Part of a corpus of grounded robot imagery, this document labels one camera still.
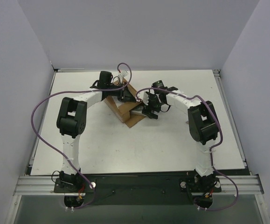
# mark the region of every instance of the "white table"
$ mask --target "white table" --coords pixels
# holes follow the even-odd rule
[[[87,90],[98,77],[99,72],[57,73],[51,94]],[[244,168],[212,70],[134,71],[131,84],[139,90],[160,79],[165,86],[175,86],[188,96],[198,94],[213,102],[224,134],[223,144],[214,153],[215,166],[217,169]],[[41,135],[61,150],[61,135],[56,127],[61,100],[77,95],[58,95],[48,103]],[[79,147],[81,171],[98,174],[194,170],[195,141],[186,121],[185,114],[171,108],[167,113],[160,113],[158,120],[146,118],[128,128],[104,102],[99,102],[87,111]],[[62,156],[40,141],[31,175],[51,175],[61,166]]]

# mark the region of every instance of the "metal frame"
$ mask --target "metal frame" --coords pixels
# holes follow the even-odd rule
[[[53,80],[49,89],[49,94],[51,93],[52,87],[53,87],[53,83],[54,83],[54,79],[56,76],[57,72],[84,72],[85,70],[56,70],[54,72],[54,76],[53,76]],[[223,100],[228,118],[230,120],[234,135],[235,135],[235,139],[237,142],[237,145],[239,147],[239,151],[242,157],[242,160],[245,164],[245,167],[247,167],[247,163],[246,163],[246,159],[245,159],[245,155],[239,140],[239,135],[237,133],[237,129],[235,126],[235,122],[233,120],[233,116],[228,104],[228,101],[226,99],[225,96],[225,92],[222,86],[222,82],[221,82],[221,77],[220,77],[220,70],[213,70],[216,82],[217,82],[217,86],[219,88],[220,94],[221,94],[221,98]],[[42,121],[40,124],[40,129],[39,131],[41,131],[42,129],[42,124],[43,124],[43,120],[46,114],[46,110],[47,110],[47,104],[45,107],[45,111],[42,117]],[[30,166],[32,166],[33,164],[33,159],[36,153],[36,148],[38,145],[38,139],[36,139],[35,141],[35,145],[33,148],[33,152],[30,158]],[[263,189],[262,189],[262,185],[259,179],[259,176],[256,175],[231,175],[229,176],[231,179],[234,180],[234,182],[237,184],[238,189],[239,189],[239,193],[242,195],[255,195],[256,197],[256,201],[258,204],[258,208],[260,211],[260,215],[261,218],[263,220],[264,224],[270,224],[270,219],[267,213],[267,207],[266,207],[266,203],[263,197]],[[234,185],[225,177],[223,176],[218,176],[218,178],[220,178],[220,182],[221,182],[221,188],[222,188],[222,192],[218,193],[218,194],[222,194],[222,195],[234,195],[236,193]],[[6,219],[6,224],[12,224],[15,221],[15,217],[18,211],[18,207],[21,201],[21,196],[59,196],[59,195],[64,195],[64,196],[68,196],[68,195],[77,195],[76,194],[56,194],[53,192],[54,189],[54,183],[51,181],[51,177],[50,176],[20,176],[18,179],[18,183],[17,186],[15,188],[14,191],[14,196],[13,196],[13,200],[10,206],[10,209],[8,211],[8,215],[7,215],[7,219]]]

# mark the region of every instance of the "gray wall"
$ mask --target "gray wall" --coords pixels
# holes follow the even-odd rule
[[[270,214],[270,0],[261,0],[222,68],[222,81]]]
[[[0,224],[35,140],[32,108],[48,94],[52,76],[52,66],[18,2],[0,0]]]
[[[258,0],[19,0],[55,68],[220,69]]]

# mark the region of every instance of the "open cardboard box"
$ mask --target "open cardboard box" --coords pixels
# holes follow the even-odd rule
[[[136,97],[136,90],[132,87],[131,84],[128,85],[128,90],[130,93]],[[138,106],[140,102],[126,102],[122,105],[116,105],[113,97],[108,96],[104,102],[110,107],[110,109],[115,113],[115,115],[119,118],[122,123],[125,123],[129,128],[133,127],[136,123],[144,119],[146,116],[131,114],[131,110]]]

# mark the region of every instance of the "white wall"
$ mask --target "white wall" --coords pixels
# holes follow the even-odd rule
[[[18,0],[55,68],[220,69],[258,0]]]
[[[28,163],[30,114],[48,94],[53,69],[16,0],[0,0],[0,224]]]
[[[229,58],[222,81],[247,163],[259,174],[270,214],[270,0],[260,0]]]

